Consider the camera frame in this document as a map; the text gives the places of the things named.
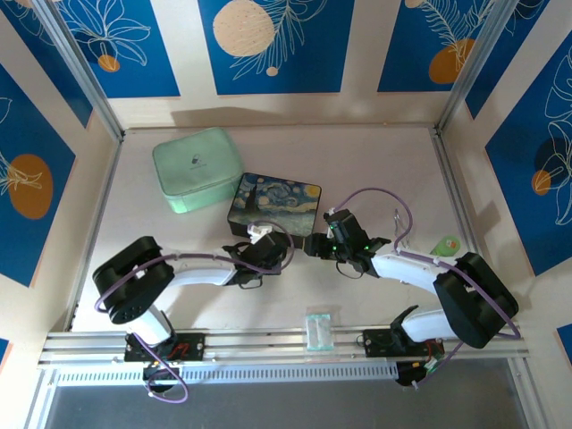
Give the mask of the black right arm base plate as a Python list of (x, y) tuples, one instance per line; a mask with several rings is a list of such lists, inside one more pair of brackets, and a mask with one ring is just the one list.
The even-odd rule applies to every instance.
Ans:
[(368, 358), (430, 358), (444, 354), (441, 342), (415, 342), (398, 329), (367, 329), (362, 333), (362, 341)]

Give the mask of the blue floral wall poster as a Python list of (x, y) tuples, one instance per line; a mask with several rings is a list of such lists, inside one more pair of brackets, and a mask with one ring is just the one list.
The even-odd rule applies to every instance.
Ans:
[(75, 154), (0, 65), (0, 274), (29, 287)]
[(485, 147), (535, 274), (572, 257), (572, 39)]
[(446, 91), (457, 80), (497, 0), (402, 0), (380, 93)]
[(355, 0), (198, 0), (220, 96), (338, 93)]
[(151, 0), (56, 0), (109, 98), (180, 94)]

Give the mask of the starry night tin box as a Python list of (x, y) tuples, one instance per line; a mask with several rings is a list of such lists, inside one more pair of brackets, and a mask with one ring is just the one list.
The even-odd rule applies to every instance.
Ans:
[(318, 185), (246, 172), (227, 214), (231, 233), (248, 236), (254, 221), (272, 221), (292, 237), (296, 248), (313, 233), (322, 194)]

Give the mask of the aluminium front rail frame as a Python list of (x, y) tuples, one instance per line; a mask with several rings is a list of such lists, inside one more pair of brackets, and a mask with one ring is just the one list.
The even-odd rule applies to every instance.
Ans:
[[(334, 326), (334, 349), (326, 352), (307, 350), (303, 327), (203, 329), (203, 360), (217, 365), (364, 361), (366, 353), (358, 337), (366, 328), (365, 325)], [(125, 348), (124, 332), (51, 332), (38, 364), (41, 367), (119, 364)]]

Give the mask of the green tube with orange label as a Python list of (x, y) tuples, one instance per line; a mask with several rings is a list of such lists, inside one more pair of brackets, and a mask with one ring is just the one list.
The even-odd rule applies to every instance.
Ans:
[(454, 235), (442, 237), (433, 247), (430, 254), (438, 257), (453, 257), (461, 249), (459, 238)]

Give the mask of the clear plastic hook piece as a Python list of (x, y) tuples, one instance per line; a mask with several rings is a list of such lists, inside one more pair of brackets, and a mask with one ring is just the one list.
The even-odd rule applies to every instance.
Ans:
[[(408, 218), (407, 217), (402, 218), (399, 209), (396, 208), (393, 214), (393, 221), (394, 221), (394, 237), (397, 240), (408, 229)], [(400, 240), (400, 245), (403, 248), (407, 249), (411, 248), (411, 236), (413, 232), (414, 228), (411, 227), (408, 230), (408, 233)]]

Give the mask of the mint green zip case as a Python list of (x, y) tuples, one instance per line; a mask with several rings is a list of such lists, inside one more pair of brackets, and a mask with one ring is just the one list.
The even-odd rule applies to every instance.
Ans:
[(161, 143), (152, 158), (160, 189), (176, 214), (232, 198), (244, 173), (236, 144), (218, 127)]

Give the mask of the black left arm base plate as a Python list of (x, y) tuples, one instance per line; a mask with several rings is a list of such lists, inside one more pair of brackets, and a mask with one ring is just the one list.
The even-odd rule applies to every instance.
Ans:
[[(140, 344), (133, 333), (127, 334), (125, 340), (124, 360), (126, 362), (150, 362), (156, 360)], [(166, 341), (150, 348), (167, 362), (201, 361), (205, 351), (205, 340), (206, 335), (202, 332), (175, 332)]]

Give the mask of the aluminium corner post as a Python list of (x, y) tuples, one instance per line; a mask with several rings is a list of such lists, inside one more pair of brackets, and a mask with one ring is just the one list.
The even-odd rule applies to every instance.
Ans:
[(468, 92), (496, 46), (502, 31), (514, 12), (518, 0), (495, 0), (491, 14), (477, 36), (473, 48), (461, 69), (434, 130), (438, 136), (451, 125), (457, 110), (465, 102)]
[(123, 142), (124, 129), (56, 5), (51, 0), (30, 1), (46, 32), (55, 43), (60, 56), (65, 61), (89, 102), (93, 105), (106, 130), (116, 143), (121, 144)]

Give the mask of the clear plastic bag with strips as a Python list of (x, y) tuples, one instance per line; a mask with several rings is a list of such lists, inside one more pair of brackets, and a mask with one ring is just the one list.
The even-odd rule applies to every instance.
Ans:
[(331, 359), (336, 355), (336, 334), (339, 321), (337, 306), (312, 306), (306, 309), (306, 354), (310, 359)]

